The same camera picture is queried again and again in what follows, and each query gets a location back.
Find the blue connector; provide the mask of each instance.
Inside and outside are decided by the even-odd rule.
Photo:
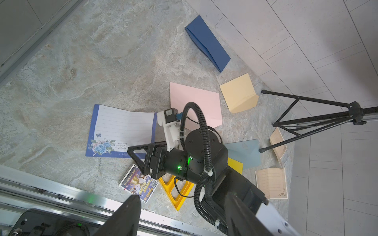
[[[176,114],[176,119],[181,120],[183,118],[183,113]]]

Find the qr code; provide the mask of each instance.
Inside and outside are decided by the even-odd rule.
[[[152,188],[155,188],[157,184],[158,183],[155,180],[151,181],[151,183],[150,183],[150,185],[151,185]]]

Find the blue folded paper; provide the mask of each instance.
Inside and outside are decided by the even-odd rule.
[[[215,67],[222,73],[230,56],[223,49],[217,38],[199,15],[187,27],[185,27],[190,38],[197,47],[210,59]]]
[[[225,144],[228,157],[243,163],[243,170],[261,165],[257,139]]]

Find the marble floor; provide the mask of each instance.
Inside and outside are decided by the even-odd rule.
[[[184,0],[89,0],[0,88],[0,164],[125,201],[128,194],[118,183],[132,160],[85,156],[93,105],[159,112],[170,108],[169,82],[220,94],[223,124],[217,130],[225,143],[258,139],[269,145],[271,123],[286,106],[260,94],[266,85],[215,34],[231,57],[217,71],[184,29],[197,15]],[[261,96],[255,108],[233,114],[219,85],[245,73]],[[289,144],[283,157],[288,192],[293,149]],[[254,170],[279,166],[272,150],[261,159],[261,166],[243,172],[252,183]],[[288,200],[272,202],[287,219]],[[142,207],[215,230],[192,199],[176,211],[161,187]]]

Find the cable tie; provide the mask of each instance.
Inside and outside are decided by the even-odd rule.
[[[212,176],[212,174],[214,174],[214,172],[212,171],[212,169],[213,169],[213,168],[211,168],[210,171],[206,171],[206,170],[205,170],[205,167],[203,167],[203,171],[206,172],[207,175],[210,176],[210,177]]]

